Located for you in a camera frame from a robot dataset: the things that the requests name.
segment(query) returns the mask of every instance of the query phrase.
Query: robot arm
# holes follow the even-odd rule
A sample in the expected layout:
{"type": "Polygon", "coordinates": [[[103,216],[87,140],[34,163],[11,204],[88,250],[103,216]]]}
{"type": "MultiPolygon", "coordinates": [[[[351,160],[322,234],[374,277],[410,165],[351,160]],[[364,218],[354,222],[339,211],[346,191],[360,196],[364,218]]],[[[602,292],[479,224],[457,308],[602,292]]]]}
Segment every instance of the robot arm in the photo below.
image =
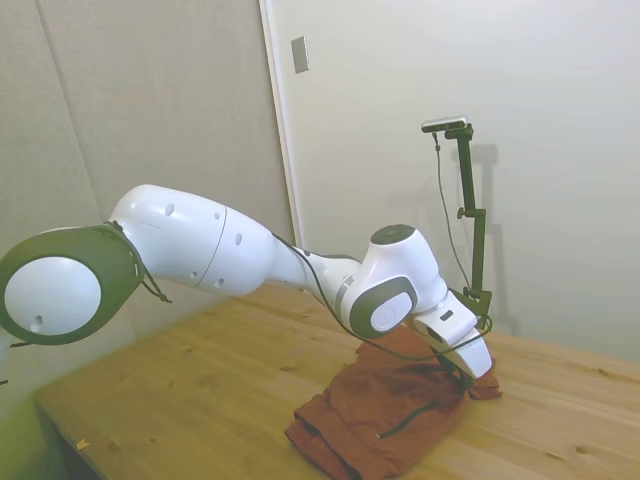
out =
{"type": "Polygon", "coordinates": [[[478,335],[475,315],[449,293],[412,227],[376,232],[360,264],[296,249],[231,208],[162,187],[127,193],[111,222],[45,232],[0,260],[0,351],[12,337],[59,345],[91,335],[146,274],[234,296],[267,281],[304,289],[365,339],[414,314],[436,350],[465,343],[446,356],[470,376],[491,367],[484,341],[468,342],[478,335]]]}

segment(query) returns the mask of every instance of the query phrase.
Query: brown cloth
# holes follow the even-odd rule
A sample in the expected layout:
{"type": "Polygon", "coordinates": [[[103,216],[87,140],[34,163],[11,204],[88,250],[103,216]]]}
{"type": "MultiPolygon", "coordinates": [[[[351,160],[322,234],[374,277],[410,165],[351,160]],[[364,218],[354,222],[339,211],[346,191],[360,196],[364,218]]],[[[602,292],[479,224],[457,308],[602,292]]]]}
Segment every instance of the brown cloth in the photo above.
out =
{"type": "MultiPolygon", "coordinates": [[[[411,356],[432,351],[401,326],[376,343],[411,356]]],[[[363,343],[356,362],[322,395],[295,411],[289,440],[336,480],[378,480],[404,473],[453,425],[466,399],[499,397],[493,368],[464,391],[437,359],[401,360],[363,343]]]]}

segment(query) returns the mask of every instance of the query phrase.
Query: black cable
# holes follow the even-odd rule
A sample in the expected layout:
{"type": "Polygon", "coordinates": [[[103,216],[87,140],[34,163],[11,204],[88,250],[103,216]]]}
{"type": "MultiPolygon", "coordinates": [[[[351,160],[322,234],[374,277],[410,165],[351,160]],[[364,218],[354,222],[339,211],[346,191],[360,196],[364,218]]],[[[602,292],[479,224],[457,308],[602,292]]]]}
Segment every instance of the black cable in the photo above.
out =
{"type": "Polygon", "coordinates": [[[458,257],[458,251],[456,250],[456,246],[453,243],[453,235],[451,234],[451,221],[449,220],[449,211],[447,209],[447,202],[444,199],[444,191],[442,190],[442,174],[441,174],[441,161],[440,161],[440,144],[438,143],[438,134],[436,132],[432,133],[433,140],[436,142],[436,155],[438,157],[438,188],[440,189],[440,199],[442,200],[442,208],[444,209],[444,219],[447,221],[447,233],[449,234],[449,243],[451,244],[451,249],[453,250],[453,256],[456,258],[456,262],[458,267],[460,267],[460,271],[462,272],[462,276],[464,277],[464,283],[467,284],[467,288],[471,290],[471,284],[469,283],[469,278],[467,277],[467,272],[464,271],[462,267],[462,262],[460,262],[460,258],[458,257]]]}
{"type": "Polygon", "coordinates": [[[409,361],[409,362],[424,362],[424,361],[431,360],[431,359],[436,358],[436,357],[444,356],[447,353],[454,352],[455,350],[458,350],[459,348],[462,348],[462,347],[464,347],[466,345],[469,345],[470,343],[475,342],[476,340],[484,337],[493,328],[493,320],[491,319],[491,317],[488,314],[484,315],[483,317],[487,321],[487,328],[483,332],[479,333],[478,335],[476,335],[473,338],[470,338],[469,340],[466,340],[466,341],[462,342],[459,345],[456,345],[455,347],[451,347],[451,348],[448,348],[448,349],[443,350],[441,352],[437,352],[434,355],[428,355],[428,356],[424,356],[424,357],[414,357],[414,356],[411,356],[411,355],[404,355],[402,353],[396,352],[395,350],[391,350],[391,349],[389,349],[387,347],[384,347],[382,345],[378,345],[377,343],[372,342],[371,340],[369,340],[367,338],[363,338],[363,337],[355,334],[354,332],[352,332],[351,330],[349,330],[347,327],[345,327],[342,324],[342,322],[338,318],[338,315],[336,314],[336,312],[333,310],[333,308],[331,308],[331,305],[329,305],[329,301],[327,300],[327,297],[324,294],[324,290],[322,289],[322,285],[320,284],[320,279],[318,278],[318,274],[316,273],[315,268],[313,268],[313,265],[311,265],[311,262],[307,259],[307,257],[305,255],[303,255],[299,250],[297,250],[295,247],[293,247],[289,242],[287,242],[283,238],[279,237],[275,233],[273,234],[273,236],[275,238],[277,238],[280,242],[282,242],[287,248],[289,248],[289,250],[291,250],[298,257],[300,257],[304,261],[304,263],[307,265],[307,267],[309,267],[309,270],[311,271],[311,274],[313,275],[313,279],[316,282],[316,286],[318,287],[318,292],[320,293],[320,296],[322,297],[322,301],[324,302],[325,307],[327,307],[329,312],[331,312],[331,315],[333,316],[333,319],[338,323],[338,325],[340,325],[340,328],[342,328],[345,332],[347,332],[352,337],[355,337],[358,340],[360,340],[360,341],[362,341],[362,342],[364,342],[364,343],[366,343],[368,345],[371,345],[372,347],[375,347],[375,348],[377,348],[379,350],[382,350],[383,352],[386,352],[386,353],[388,353],[390,355],[393,355],[394,357],[400,358],[401,360],[406,360],[406,361],[409,361]]]}

